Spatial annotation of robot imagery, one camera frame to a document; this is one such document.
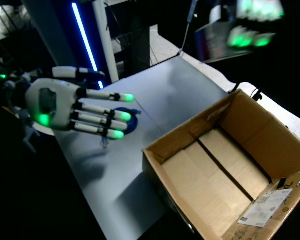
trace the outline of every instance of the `blue light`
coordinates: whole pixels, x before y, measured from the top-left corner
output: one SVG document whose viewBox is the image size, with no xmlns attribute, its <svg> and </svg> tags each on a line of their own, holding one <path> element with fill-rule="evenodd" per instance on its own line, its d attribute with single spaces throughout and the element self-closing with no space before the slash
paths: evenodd
<svg viewBox="0 0 300 240">
<path fill-rule="evenodd" d="M 104 88 L 104 85 L 102 84 L 102 81 L 99 81 L 98 83 L 99 83 L 100 89 L 103 89 L 103 88 Z"/>
<path fill-rule="evenodd" d="M 88 55 L 89 55 L 89 58 L 90 58 L 93 70 L 95 72 L 97 72 L 98 68 L 97 68 L 94 56 L 92 54 L 92 51 L 91 51 L 91 48 L 90 48 L 90 45 L 89 45 L 89 41 L 88 41 L 88 38 L 87 38 L 87 35 L 86 35 L 86 31 L 85 31 L 84 25 L 82 23 L 81 17 L 80 17 L 80 13 L 79 13 L 77 4 L 76 3 L 72 3 L 72 8 L 73 8 L 73 12 L 74 12 L 76 21 L 78 23 L 80 32 L 81 32 L 81 36 L 82 36 L 83 41 L 84 41 L 84 45 L 85 45 L 86 51 L 88 52 Z"/>
</svg>

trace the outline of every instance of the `gray table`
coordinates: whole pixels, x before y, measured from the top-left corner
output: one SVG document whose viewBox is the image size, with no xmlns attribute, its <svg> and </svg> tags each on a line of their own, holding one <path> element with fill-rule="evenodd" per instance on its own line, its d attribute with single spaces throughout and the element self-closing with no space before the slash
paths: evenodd
<svg viewBox="0 0 300 240">
<path fill-rule="evenodd" d="M 181 57 L 118 81 L 105 91 L 131 93 L 136 101 L 85 102 L 142 111 L 135 132 L 112 141 L 106 150 L 99 145 L 99 136 L 74 131 L 55 131 L 55 136 L 106 238 L 135 240 L 167 210 L 142 172 L 142 149 L 227 93 Z"/>
</svg>

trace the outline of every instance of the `robotic hand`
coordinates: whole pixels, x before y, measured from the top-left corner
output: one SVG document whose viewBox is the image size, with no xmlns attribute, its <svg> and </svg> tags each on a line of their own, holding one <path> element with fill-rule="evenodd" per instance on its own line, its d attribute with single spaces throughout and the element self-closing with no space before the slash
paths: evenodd
<svg viewBox="0 0 300 240">
<path fill-rule="evenodd" d="M 86 68 L 54 67 L 52 76 L 58 79 L 39 78 L 25 93 L 27 110 L 35 122 L 53 130 L 75 130 L 110 139 L 124 137 L 123 131 L 128 128 L 127 121 L 132 118 L 129 113 L 82 103 L 79 99 L 133 102 L 133 95 L 83 89 L 76 84 L 60 80 L 104 76 L 103 73 Z"/>
</svg>

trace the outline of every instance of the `white floor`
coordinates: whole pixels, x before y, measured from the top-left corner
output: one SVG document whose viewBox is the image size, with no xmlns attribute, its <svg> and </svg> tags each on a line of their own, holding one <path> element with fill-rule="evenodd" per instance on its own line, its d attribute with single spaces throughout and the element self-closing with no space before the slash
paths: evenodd
<svg viewBox="0 0 300 240">
<path fill-rule="evenodd" d="M 157 60 L 159 62 L 162 62 L 168 58 L 175 56 L 179 50 L 175 45 L 173 45 L 158 34 L 157 26 L 153 26 L 150 28 L 150 45 L 155 54 L 154 56 L 152 51 L 150 51 L 151 61 L 153 64 L 157 64 Z M 224 75 L 222 75 L 219 71 L 215 70 L 214 68 L 194 59 L 193 57 L 187 54 L 184 54 L 183 58 L 195 68 L 197 68 L 200 72 L 208 76 L 223 90 L 229 91 L 234 88 L 235 84 L 229 82 Z M 251 95 L 251 93 L 256 89 L 253 85 L 247 82 L 240 84 L 239 88 L 242 89 L 248 95 Z M 262 100 L 259 100 L 258 103 L 261 106 L 263 106 L 266 110 L 271 112 L 274 116 L 276 116 L 300 139 L 300 118 L 288 112 L 264 94 L 262 94 Z"/>
</svg>

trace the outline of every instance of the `brown cardboard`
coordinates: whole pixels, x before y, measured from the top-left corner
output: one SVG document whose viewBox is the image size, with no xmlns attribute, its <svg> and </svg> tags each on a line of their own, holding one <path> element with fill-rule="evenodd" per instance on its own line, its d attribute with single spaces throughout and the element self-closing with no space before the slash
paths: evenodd
<svg viewBox="0 0 300 240">
<path fill-rule="evenodd" d="M 143 152 L 144 172 L 164 186 L 205 240 L 271 239 L 300 200 L 300 141 L 241 91 Z M 267 225 L 237 223 L 252 200 L 275 190 L 281 177 L 293 191 Z"/>
</svg>

